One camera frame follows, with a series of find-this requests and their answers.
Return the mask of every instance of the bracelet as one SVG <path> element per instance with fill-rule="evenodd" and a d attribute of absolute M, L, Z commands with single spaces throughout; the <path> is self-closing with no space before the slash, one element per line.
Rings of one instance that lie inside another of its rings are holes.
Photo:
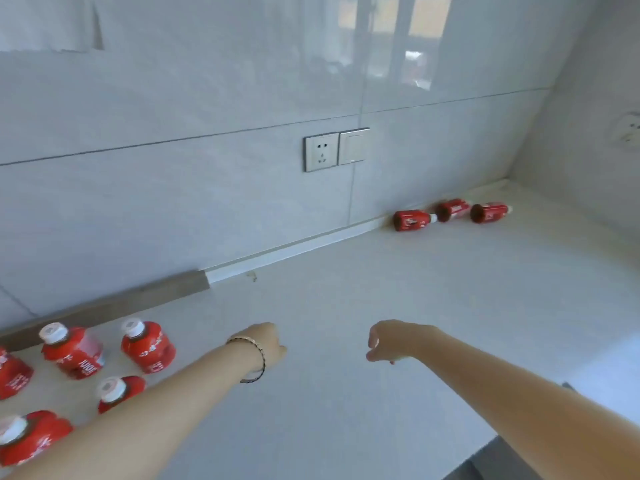
<path fill-rule="evenodd" d="M 244 340 L 245 342 L 249 342 L 251 344 L 253 344 L 259 351 L 260 351 L 260 355 L 262 355 L 262 370 L 260 371 L 260 375 L 254 379 L 242 379 L 240 380 L 240 382 L 244 383 L 244 384 L 250 384 L 252 382 L 256 382 L 258 379 L 260 379 L 262 377 L 262 375 L 264 374 L 264 370 L 267 368 L 267 361 L 264 357 L 264 350 L 262 350 L 261 345 L 256 342 L 254 339 L 252 339 L 251 337 L 231 337 L 230 339 L 227 340 L 227 344 L 230 344 L 231 342 L 236 342 L 238 340 Z"/>

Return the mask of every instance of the red bottle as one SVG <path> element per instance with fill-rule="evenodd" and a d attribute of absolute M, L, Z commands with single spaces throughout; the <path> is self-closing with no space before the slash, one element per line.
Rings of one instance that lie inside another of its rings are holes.
<path fill-rule="evenodd" d="M 0 399 L 18 394 L 32 375 L 32 368 L 0 347 Z"/>
<path fill-rule="evenodd" d="M 139 395 L 147 387 L 146 380 L 138 376 L 110 377 L 103 380 L 98 386 L 97 393 L 100 397 L 98 412 L 107 412 L 123 401 L 135 395 Z"/>
<path fill-rule="evenodd" d="M 423 210 L 398 210 L 394 214 L 394 227 L 398 232 L 422 229 L 432 222 L 438 222 L 437 215 Z"/>
<path fill-rule="evenodd" d="M 512 206 L 502 202 L 476 203 L 471 207 L 471 220 L 476 224 L 496 222 L 512 211 Z"/>
<path fill-rule="evenodd" d="M 42 354 L 71 379 L 84 379 L 104 366 L 102 344 L 82 327 L 50 323 L 40 331 Z"/>
<path fill-rule="evenodd" d="M 157 323 L 132 318 L 124 322 L 122 331 L 122 351 L 144 373 L 160 372 L 173 361 L 175 347 Z"/>
<path fill-rule="evenodd" d="M 0 464 L 20 465 L 74 430 L 71 423 L 51 411 L 0 419 Z"/>
<path fill-rule="evenodd" d="M 455 198 L 437 204 L 435 208 L 438 222 L 449 222 L 451 219 L 457 219 L 469 213 L 472 202 Z"/>

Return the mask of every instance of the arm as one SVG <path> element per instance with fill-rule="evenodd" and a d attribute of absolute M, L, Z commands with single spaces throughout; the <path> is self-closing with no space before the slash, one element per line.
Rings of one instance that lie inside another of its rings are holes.
<path fill-rule="evenodd" d="M 272 323 L 236 335 L 264 349 L 267 366 L 286 348 Z M 11 480 L 145 480 L 164 468 L 183 439 L 262 356 L 249 342 L 218 347 L 143 394 L 128 399 L 16 469 Z"/>
<path fill-rule="evenodd" d="M 546 480 L 640 478 L 640 429 L 574 391 L 433 326 L 379 322 L 369 346 L 372 362 L 425 364 Z"/>

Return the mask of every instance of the hand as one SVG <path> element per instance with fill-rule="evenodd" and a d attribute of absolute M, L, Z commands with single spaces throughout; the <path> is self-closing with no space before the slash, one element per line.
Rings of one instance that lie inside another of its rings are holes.
<path fill-rule="evenodd" d="M 411 356 L 423 327 L 426 326 L 400 320 L 384 320 L 376 323 L 369 331 L 371 350 L 367 352 L 367 360 L 370 362 L 388 360 L 394 363 L 396 360 Z"/>
<path fill-rule="evenodd" d="M 251 325 L 249 328 L 245 328 L 244 330 L 239 331 L 231 336 L 233 337 L 251 337 L 254 339 L 262 350 L 264 351 L 264 359 L 267 363 L 267 367 L 271 367 L 272 365 L 277 364 L 280 359 L 287 354 L 287 348 L 283 345 L 280 345 L 280 341 L 278 340 L 278 329 L 276 325 L 273 323 L 257 323 L 255 325 Z M 256 355 L 256 368 L 255 370 L 261 370 L 262 368 L 262 356 L 258 349 L 247 341 L 236 341 L 231 342 L 232 344 L 246 344 L 252 348 L 253 352 Z"/>

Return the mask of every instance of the white bottle cap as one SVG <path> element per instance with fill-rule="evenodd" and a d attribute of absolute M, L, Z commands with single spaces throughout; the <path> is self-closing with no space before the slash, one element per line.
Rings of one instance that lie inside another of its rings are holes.
<path fill-rule="evenodd" d="M 11 443 L 27 428 L 27 420 L 22 416 L 5 416 L 0 419 L 0 445 Z"/>
<path fill-rule="evenodd" d="M 133 339 L 139 336 L 145 330 L 145 323 L 142 322 L 139 318 L 130 318 L 126 320 L 122 324 L 122 331 L 129 337 Z"/>
<path fill-rule="evenodd" d="M 44 340 L 46 344 L 55 344 L 60 340 L 67 338 L 69 330 L 62 323 L 50 323 L 40 330 L 40 338 Z"/>
<path fill-rule="evenodd" d="M 127 385 L 122 379 L 119 377 L 110 377 L 98 385 L 96 392 L 103 403 L 113 403 L 121 398 L 126 390 Z"/>

